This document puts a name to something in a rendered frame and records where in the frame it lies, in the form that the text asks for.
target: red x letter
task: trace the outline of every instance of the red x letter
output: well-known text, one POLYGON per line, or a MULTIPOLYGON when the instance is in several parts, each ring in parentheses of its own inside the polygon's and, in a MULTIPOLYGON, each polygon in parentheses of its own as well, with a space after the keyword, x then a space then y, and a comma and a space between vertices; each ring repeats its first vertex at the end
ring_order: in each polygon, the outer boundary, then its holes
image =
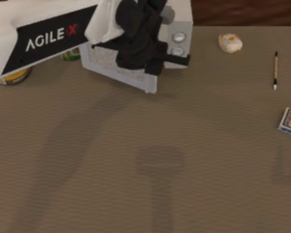
POLYGON ((77 32, 76 32, 76 27, 77 27, 77 24, 72 24, 72 25, 69 25, 69 32, 68 32, 68 36, 71 36, 71 35, 75 35, 77 32))

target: white round object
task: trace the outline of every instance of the white round object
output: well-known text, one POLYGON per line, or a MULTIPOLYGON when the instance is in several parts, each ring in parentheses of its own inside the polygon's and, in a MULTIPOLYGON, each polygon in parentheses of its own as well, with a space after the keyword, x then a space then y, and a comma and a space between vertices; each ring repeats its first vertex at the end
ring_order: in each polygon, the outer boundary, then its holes
POLYGON ((184 50, 181 47, 176 47, 171 50, 171 54, 174 56, 181 56, 182 54, 184 54, 184 50))
POLYGON ((219 35, 219 46, 227 53, 235 53, 242 49, 243 42, 236 34, 221 34, 219 35))
POLYGON ((185 41, 186 35, 184 33, 176 33, 173 35, 173 41, 176 43, 181 43, 185 41))

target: robotic arm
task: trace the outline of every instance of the robotic arm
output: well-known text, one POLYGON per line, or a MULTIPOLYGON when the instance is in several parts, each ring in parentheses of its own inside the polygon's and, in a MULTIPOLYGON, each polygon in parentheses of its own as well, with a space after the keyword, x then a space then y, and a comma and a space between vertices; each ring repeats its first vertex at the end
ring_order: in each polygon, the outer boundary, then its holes
POLYGON ((160 75, 164 62, 187 66, 159 40, 167 0, 0 2, 0 77, 85 43, 118 51, 118 67, 160 75))

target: brown tabletop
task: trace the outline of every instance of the brown tabletop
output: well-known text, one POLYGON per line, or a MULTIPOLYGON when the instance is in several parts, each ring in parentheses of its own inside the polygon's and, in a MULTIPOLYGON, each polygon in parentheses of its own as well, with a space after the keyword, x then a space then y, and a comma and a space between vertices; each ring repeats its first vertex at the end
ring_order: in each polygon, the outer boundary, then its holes
POLYGON ((0 86, 0 233, 291 233, 287 106, 289 27, 195 27, 156 95, 41 63, 0 86))

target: yellow can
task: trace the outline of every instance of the yellow can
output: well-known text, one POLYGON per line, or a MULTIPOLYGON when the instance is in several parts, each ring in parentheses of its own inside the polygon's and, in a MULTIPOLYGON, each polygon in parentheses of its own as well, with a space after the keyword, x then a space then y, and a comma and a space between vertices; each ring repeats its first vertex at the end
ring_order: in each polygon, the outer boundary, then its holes
POLYGON ((32 67, 23 69, 4 78, 0 78, 0 84, 4 86, 16 85, 23 82, 30 75, 32 67))

